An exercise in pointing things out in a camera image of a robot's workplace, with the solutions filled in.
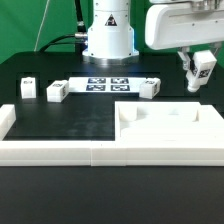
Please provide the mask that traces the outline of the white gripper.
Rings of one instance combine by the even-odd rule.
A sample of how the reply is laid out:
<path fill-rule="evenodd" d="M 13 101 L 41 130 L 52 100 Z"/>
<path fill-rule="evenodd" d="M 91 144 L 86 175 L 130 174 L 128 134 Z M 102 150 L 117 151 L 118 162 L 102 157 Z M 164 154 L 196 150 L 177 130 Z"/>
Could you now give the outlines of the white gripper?
<path fill-rule="evenodd" d="M 224 41 L 224 0 L 154 1 L 146 14 L 145 42 L 153 50 L 178 48 L 185 71 L 191 69 L 188 46 L 209 44 L 217 57 Z"/>

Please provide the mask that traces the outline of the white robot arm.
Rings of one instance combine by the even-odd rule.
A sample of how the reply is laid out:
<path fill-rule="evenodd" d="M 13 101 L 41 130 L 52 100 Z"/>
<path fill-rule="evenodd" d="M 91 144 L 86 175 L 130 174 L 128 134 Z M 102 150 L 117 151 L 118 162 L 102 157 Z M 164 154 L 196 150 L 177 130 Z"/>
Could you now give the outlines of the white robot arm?
<path fill-rule="evenodd" d="M 191 67 L 189 48 L 224 42 L 224 0 L 149 0 L 145 43 L 153 50 L 176 48 L 183 68 Z M 130 25 L 131 0 L 93 0 L 93 23 L 83 59 L 97 64 L 123 64 L 138 57 Z"/>

